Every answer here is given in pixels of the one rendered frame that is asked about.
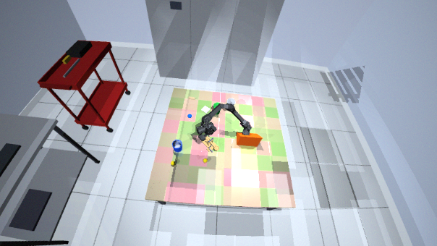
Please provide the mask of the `wooden toy catapult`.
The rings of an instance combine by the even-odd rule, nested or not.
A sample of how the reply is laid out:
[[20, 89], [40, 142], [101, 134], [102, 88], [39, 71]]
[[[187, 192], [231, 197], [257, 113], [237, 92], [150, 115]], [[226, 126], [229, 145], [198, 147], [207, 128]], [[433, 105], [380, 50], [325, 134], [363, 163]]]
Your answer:
[[[201, 141], [202, 142], [202, 141]], [[207, 151], [209, 152], [210, 150], [212, 151], [213, 149], [218, 151], [219, 147], [217, 146], [217, 144], [215, 144], [213, 142], [213, 138], [210, 139], [208, 136], [206, 137], [206, 140], [204, 140], [202, 142], [206, 147], [207, 147]], [[213, 152], [213, 151], [212, 151]]]

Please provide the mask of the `blue cup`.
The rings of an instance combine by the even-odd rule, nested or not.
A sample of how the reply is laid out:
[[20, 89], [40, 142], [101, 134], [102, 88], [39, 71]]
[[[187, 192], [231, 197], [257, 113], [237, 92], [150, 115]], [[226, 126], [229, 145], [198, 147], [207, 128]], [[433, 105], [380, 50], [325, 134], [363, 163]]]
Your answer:
[[180, 140], [175, 140], [172, 143], [173, 149], [176, 153], [182, 152], [182, 142]]

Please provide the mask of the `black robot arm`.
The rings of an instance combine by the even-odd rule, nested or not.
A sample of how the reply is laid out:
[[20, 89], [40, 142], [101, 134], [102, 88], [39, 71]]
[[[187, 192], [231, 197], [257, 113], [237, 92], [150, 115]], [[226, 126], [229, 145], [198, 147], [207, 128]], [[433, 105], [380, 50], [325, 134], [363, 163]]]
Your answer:
[[[215, 114], [217, 114], [222, 108], [230, 111], [233, 113], [233, 115], [236, 116], [236, 118], [238, 118], [238, 120], [240, 121], [240, 124], [242, 125], [243, 131], [242, 134], [243, 135], [250, 135], [250, 130], [252, 129], [252, 126], [250, 125], [250, 123], [245, 120], [236, 110], [233, 104], [231, 103], [226, 103], [226, 104], [222, 104], [220, 103], [216, 108], [214, 108], [209, 114], [206, 114], [205, 116], [202, 117], [202, 122], [201, 122], [201, 126], [196, 127], [197, 128], [197, 133], [199, 135], [203, 134], [205, 131], [209, 132], [211, 131], [211, 127], [214, 125], [213, 122], [210, 122], [213, 118], [213, 116]], [[205, 124], [204, 124], [205, 123]]]

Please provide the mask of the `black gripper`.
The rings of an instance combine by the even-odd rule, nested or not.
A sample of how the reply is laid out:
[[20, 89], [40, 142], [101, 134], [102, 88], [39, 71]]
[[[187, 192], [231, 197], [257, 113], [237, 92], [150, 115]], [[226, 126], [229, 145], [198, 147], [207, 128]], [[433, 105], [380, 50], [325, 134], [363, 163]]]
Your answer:
[[211, 131], [209, 131], [209, 132], [205, 131], [205, 134], [199, 135], [198, 138], [203, 142], [204, 140], [206, 140], [206, 138], [205, 138], [206, 136], [209, 136], [210, 134], [212, 135], [216, 130], [217, 130], [217, 128], [213, 125], [211, 127]]

